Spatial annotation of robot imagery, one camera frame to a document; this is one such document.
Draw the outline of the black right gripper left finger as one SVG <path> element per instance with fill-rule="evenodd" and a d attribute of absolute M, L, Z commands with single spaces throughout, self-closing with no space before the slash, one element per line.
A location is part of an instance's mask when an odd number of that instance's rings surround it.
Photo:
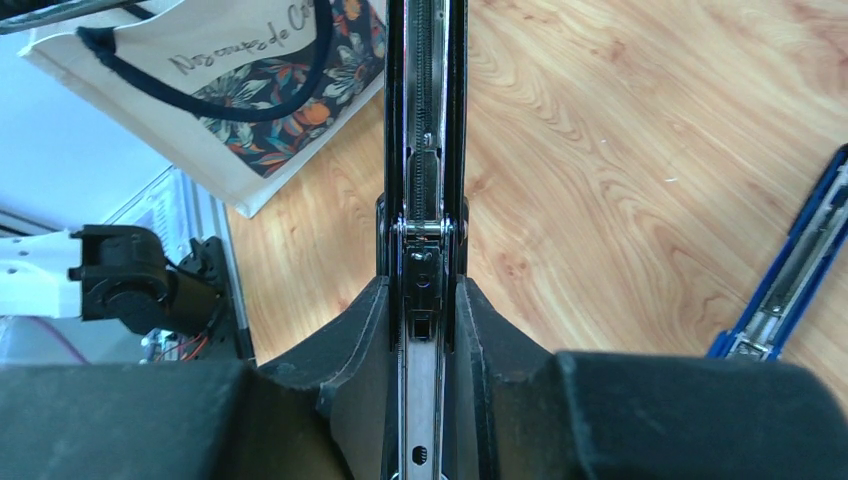
<path fill-rule="evenodd" d="M 388 281 L 261 367 L 201 360 L 1 373 L 5 479 L 385 479 Z"/>

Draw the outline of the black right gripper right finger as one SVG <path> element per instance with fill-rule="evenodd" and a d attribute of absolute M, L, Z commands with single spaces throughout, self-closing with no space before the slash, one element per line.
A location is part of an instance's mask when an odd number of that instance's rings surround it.
<path fill-rule="evenodd" d="M 847 420 L 783 363 L 552 353 L 456 286 L 457 479 L 843 479 Z"/>

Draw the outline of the black stapler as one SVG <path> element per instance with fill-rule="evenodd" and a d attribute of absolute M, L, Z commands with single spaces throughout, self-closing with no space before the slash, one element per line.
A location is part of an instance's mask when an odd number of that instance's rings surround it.
<path fill-rule="evenodd" d="M 379 270 L 397 357 L 388 479 L 444 479 L 448 358 L 464 204 L 468 5 L 390 1 L 384 71 L 385 178 Z"/>

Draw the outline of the blue stapler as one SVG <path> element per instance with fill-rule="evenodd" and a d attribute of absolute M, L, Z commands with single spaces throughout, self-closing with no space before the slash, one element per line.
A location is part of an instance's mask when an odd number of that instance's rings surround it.
<path fill-rule="evenodd" d="M 769 362 L 802 320 L 847 237 L 847 146 L 834 153 L 736 324 L 708 358 Z"/>

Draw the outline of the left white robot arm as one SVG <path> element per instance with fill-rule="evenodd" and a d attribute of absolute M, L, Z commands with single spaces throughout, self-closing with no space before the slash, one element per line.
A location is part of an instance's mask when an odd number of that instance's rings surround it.
<path fill-rule="evenodd" d="M 234 339 L 239 322 L 225 242 L 193 239 L 191 249 L 174 264 L 160 237 L 137 225 L 4 237 L 1 313 L 118 319 L 139 335 L 162 329 L 209 343 Z"/>

